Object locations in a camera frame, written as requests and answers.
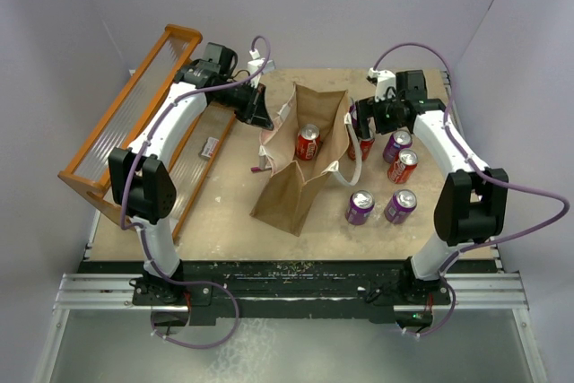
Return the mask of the brown canvas tote bag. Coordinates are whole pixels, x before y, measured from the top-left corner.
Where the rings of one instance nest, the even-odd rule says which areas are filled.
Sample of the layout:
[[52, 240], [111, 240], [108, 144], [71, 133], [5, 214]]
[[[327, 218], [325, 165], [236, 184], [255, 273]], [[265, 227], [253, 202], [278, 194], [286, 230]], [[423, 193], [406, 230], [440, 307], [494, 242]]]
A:
[[274, 119], [274, 129], [260, 135], [259, 156], [271, 175], [251, 216], [280, 231], [299, 236], [319, 191], [330, 178], [346, 187], [361, 176], [357, 155], [352, 177], [340, 160], [352, 147], [361, 150], [352, 126], [347, 90], [316, 91], [295, 83], [291, 97]]

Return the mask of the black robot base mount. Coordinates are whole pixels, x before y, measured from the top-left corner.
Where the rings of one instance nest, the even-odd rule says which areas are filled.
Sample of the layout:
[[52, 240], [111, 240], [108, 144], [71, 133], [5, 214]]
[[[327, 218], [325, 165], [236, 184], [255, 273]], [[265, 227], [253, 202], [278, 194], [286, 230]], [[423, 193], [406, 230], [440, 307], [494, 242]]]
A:
[[361, 319], [391, 323], [396, 306], [450, 303], [443, 282], [420, 282], [400, 260], [187, 261], [178, 287], [154, 281], [140, 262], [82, 262], [81, 274], [126, 276], [136, 306], [191, 308], [194, 326], [219, 318]]

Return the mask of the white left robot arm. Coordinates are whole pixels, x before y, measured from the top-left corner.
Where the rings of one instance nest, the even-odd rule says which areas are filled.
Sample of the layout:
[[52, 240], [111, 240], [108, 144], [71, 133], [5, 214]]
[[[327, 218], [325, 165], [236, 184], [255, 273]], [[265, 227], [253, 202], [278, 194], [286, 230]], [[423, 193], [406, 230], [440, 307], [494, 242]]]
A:
[[174, 73], [165, 101], [144, 131], [127, 148], [115, 147], [109, 154], [120, 227], [137, 232], [144, 271], [155, 280], [153, 294], [165, 304], [178, 302], [185, 291], [170, 227], [177, 190], [168, 170], [185, 132], [213, 103], [231, 109], [240, 122], [267, 130], [274, 127], [265, 106], [265, 88], [259, 82], [271, 55], [256, 48], [249, 55], [248, 76], [235, 81], [237, 53], [208, 44], [201, 58]]

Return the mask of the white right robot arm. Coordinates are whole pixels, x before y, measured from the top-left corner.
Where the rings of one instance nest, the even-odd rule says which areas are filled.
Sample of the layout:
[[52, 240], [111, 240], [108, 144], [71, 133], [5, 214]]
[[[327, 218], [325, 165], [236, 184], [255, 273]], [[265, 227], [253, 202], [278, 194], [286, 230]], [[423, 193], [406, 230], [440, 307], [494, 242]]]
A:
[[434, 231], [406, 260], [399, 278], [400, 296], [419, 303], [432, 289], [444, 286], [440, 277], [459, 254], [501, 233], [509, 177], [503, 169], [472, 160], [445, 103], [428, 97], [423, 71], [395, 74], [371, 68], [367, 79], [376, 90], [355, 104], [360, 130], [373, 125], [383, 135], [407, 128], [430, 152], [445, 179], [433, 214]]

